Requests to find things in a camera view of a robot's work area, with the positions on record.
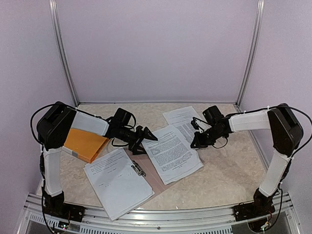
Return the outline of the pink file folder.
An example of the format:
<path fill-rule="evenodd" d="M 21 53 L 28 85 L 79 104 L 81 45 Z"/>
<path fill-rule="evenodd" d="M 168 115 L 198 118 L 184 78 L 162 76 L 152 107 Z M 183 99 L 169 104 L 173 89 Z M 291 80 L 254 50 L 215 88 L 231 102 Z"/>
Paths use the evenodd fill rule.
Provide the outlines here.
<path fill-rule="evenodd" d="M 145 179 L 150 184 L 153 192 L 155 193 L 153 197 L 161 194 L 176 184 L 176 182 L 172 182 L 168 185 L 163 183 L 148 155 L 130 155 L 129 157 L 131 160 L 134 160 L 139 165 L 141 170 L 146 174 Z"/>

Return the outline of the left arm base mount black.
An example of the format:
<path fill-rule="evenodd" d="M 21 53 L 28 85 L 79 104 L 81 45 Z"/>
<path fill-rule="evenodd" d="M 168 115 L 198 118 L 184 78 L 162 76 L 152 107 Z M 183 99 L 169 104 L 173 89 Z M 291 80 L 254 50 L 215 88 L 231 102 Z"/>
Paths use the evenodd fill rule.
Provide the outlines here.
<path fill-rule="evenodd" d="M 64 202 L 64 192 L 51 196 L 43 191 L 43 213 L 54 217 L 81 222 L 85 207 Z"/>

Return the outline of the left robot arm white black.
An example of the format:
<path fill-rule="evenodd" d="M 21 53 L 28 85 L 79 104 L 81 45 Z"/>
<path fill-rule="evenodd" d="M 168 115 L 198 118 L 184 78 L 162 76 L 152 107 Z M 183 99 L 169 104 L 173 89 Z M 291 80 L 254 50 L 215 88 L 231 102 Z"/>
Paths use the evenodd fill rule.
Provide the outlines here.
<path fill-rule="evenodd" d="M 44 166 L 43 191 L 51 197 L 63 193 L 60 181 L 60 155 L 71 129 L 90 132 L 107 139 L 119 139 L 126 143 L 134 155 L 146 153 L 141 146 L 143 140 L 157 140 L 147 127 L 130 126 L 130 120 L 135 117 L 121 108 L 107 119 L 59 101 L 48 105 L 47 108 L 48 111 L 37 123 L 37 133 L 41 145 L 41 162 Z"/>

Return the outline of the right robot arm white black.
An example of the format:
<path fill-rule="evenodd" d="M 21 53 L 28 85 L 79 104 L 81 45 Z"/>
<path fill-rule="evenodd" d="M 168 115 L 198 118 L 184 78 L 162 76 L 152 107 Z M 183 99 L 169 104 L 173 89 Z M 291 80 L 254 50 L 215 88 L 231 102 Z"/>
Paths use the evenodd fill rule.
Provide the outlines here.
<path fill-rule="evenodd" d="M 218 139 L 227 139 L 233 133 L 266 132 L 270 137 L 273 155 L 258 191 L 263 196 L 270 197 L 285 176 L 304 135 L 295 111 L 286 103 L 227 115 L 222 114 L 217 106 L 209 107 L 203 112 L 204 120 L 196 117 L 191 120 L 195 129 L 191 148 L 214 146 Z"/>

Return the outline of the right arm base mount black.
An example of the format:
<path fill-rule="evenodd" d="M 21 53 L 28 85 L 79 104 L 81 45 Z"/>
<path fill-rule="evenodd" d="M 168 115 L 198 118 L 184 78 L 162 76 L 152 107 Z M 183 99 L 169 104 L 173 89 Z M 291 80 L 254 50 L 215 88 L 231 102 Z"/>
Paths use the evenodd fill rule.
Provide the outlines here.
<path fill-rule="evenodd" d="M 248 203 L 239 203 L 232 207 L 236 221 L 243 221 L 275 212 L 273 205 L 273 195 L 266 197 L 259 189 L 253 195 L 253 201 Z"/>

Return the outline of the white printed paper stack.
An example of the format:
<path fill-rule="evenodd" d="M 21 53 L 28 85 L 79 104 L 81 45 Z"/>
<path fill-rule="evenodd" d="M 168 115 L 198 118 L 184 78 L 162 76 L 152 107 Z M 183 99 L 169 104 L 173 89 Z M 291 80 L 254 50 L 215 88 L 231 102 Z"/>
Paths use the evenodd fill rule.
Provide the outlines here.
<path fill-rule="evenodd" d="M 84 167 L 98 199 L 111 221 L 140 206 L 152 195 L 152 187 L 134 170 L 123 148 L 116 149 Z"/>

